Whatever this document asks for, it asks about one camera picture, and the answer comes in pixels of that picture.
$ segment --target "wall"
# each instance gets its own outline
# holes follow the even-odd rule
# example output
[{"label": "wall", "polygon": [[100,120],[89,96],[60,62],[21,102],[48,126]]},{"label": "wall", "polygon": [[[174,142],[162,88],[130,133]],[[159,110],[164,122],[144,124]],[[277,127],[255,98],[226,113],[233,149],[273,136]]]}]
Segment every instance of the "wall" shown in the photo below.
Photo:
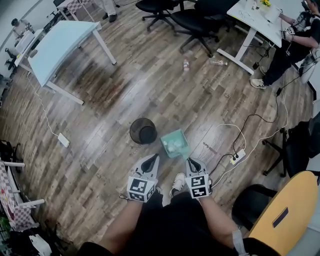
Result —
[{"label": "wall", "polygon": [[56,7],[52,0],[4,0],[0,2],[0,74],[10,76],[11,71],[4,63],[9,58],[5,48],[14,52],[15,37],[11,21],[26,19],[34,29],[43,28],[51,19]]}]

